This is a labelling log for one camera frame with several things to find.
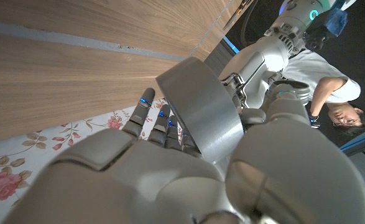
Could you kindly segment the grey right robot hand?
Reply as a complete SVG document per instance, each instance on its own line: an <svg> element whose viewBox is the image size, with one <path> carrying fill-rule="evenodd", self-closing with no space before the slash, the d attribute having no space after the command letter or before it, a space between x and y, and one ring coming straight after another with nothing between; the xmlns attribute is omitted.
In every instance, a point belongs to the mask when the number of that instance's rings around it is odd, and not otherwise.
<svg viewBox="0 0 365 224"><path fill-rule="evenodd" d="M177 150L103 130L57 156L6 223L365 223L365 181L311 128L296 92L267 96L226 173Z"/></svg>

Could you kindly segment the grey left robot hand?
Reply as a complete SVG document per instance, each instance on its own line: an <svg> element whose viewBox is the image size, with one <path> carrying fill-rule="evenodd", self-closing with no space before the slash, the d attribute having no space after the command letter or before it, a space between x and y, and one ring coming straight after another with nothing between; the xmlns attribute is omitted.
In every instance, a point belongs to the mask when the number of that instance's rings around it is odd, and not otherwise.
<svg viewBox="0 0 365 224"><path fill-rule="evenodd" d="M281 5L279 16L255 43L240 50L225 66L219 79L241 108L260 108L269 88L269 77L286 68L289 57L303 48L303 35L333 1L291 0Z"/></svg>

